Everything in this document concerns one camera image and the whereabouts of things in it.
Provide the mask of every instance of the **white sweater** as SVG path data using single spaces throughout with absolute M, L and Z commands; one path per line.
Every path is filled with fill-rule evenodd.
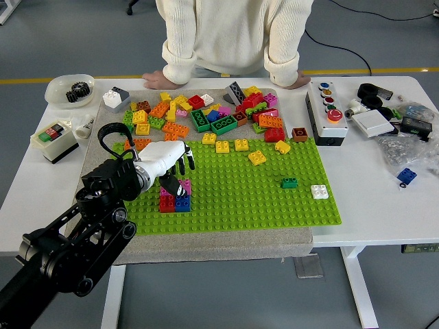
M 264 65 L 273 83 L 297 80 L 297 47 L 313 0 L 156 0 L 166 21 L 165 77 L 191 78 L 195 64 L 247 74 Z

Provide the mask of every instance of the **white bowl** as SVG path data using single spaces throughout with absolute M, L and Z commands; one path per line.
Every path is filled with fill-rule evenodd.
M 85 97 L 80 97 L 76 102 L 69 103 L 66 97 L 66 92 L 71 90 L 71 87 L 76 82 L 86 82 L 90 88 L 90 93 Z M 84 106 L 93 98 L 93 91 L 95 87 L 95 79 L 87 74 L 71 74 L 56 77 L 50 81 L 47 86 L 44 98 L 47 103 L 57 106 L 59 108 L 79 108 Z

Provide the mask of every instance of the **cable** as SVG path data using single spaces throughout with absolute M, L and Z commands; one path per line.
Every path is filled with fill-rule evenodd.
M 334 0 L 329 0 L 329 1 L 330 1 L 330 2 L 334 2 L 336 5 L 340 6 L 341 8 L 344 8 L 344 9 L 350 10 L 350 11 L 352 11 L 352 12 L 361 12 L 361 13 L 363 13 L 363 14 L 376 15 L 376 16 L 380 16 L 380 17 L 382 17 L 383 19 L 388 19 L 389 21 L 414 21 L 414 20 L 416 20 L 416 19 L 424 19 L 424 18 L 426 18 L 426 17 L 433 16 L 433 14 L 428 14 L 428 15 L 426 15 L 426 16 L 416 17 L 415 19 L 390 19 L 390 18 L 385 17 L 385 16 L 383 16 L 383 15 L 381 15 L 381 14 L 377 14 L 376 12 L 364 12 L 364 11 L 361 11 L 361 10 L 350 9 L 350 8 L 344 7 L 343 5 L 340 5 L 339 3 L 335 2 Z
M 326 46 L 326 47 L 330 47 L 330 48 L 336 48 L 336 49 L 346 50 L 346 51 L 349 51 L 350 53 L 353 53 L 354 55 L 357 55 L 358 57 L 360 57 L 360 58 L 363 60 L 363 62 L 366 63 L 366 65 L 367 65 L 367 67 L 368 67 L 368 69 L 369 69 L 369 75 L 372 76 L 372 69 L 370 68 L 369 63 L 367 63 L 367 61 L 366 61 L 364 58 L 362 58 L 358 53 L 354 52 L 353 50 L 347 49 L 347 48 L 338 47 L 338 46 L 331 46 L 331 45 L 327 45 L 327 44 L 325 44 L 325 43 L 318 42 L 318 41 L 316 41 L 312 36 L 309 35 L 309 33 L 308 33 L 307 30 L 305 30 L 305 33 L 307 34 L 307 36 L 308 36 L 312 41 L 314 41 L 315 43 L 317 43 L 317 44 L 319 44 L 319 45 Z
M 430 328 L 431 325 L 434 324 L 438 319 L 439 319 L 439 315 L 432 322 L 430 322 L 429 325 L 425 327 L 425 329 Z

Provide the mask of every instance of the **gray floor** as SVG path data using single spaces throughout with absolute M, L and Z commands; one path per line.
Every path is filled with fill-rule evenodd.
M 431 0 L 349 1 L 398 19 L 433 12 Z M 22 0 L 0 27 L 0 80 L 141 75 L 163 67 L 165 24 L 152 1 Z M 439 19 L 393 22 L 316 0 L 307 24 L 317 40 L 361 54 L 373 69 L 437 67 Z M 304 70 L 365 69 L 351 53 L 304 36 Z M 415 77 L 439 108 L 439 73 Z M 47 84 L 0 84 L 0 204 L 46 102 Z M 337 248 L 319 249 L 325 277 L 299 280 L 292 259 L 135 265 L 127 269 L 120 328 L 361 328 Z M 360 263 L 380 328 L 424 328 L 439 314 L 438 254 L 368 247 Z M 19 270 L 0 258 L 0 287 Z M 59 295 L 34 328 L 99 328 L 108 274 L 85 298 Z M 439 328 L 439 323 L 431 327 Z

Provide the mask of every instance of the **yellow floor line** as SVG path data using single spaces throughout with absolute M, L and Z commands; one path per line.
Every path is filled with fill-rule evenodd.
M 372 69 L 372 74 L 395 73 L 428 73 L 439 72 L 439 67 L 405 67 L 395 69 Z M 305 75 L 344 75 L 344 74 L 369 74 L 368 69 L 343 69 L 343 70 L 304 70 Z M 95 79 L 139 79 L 141 75 L 105 75 Z M 34 79 L 2 79 L 0 84 L 48 84 L 53 77 L 38 77 Z

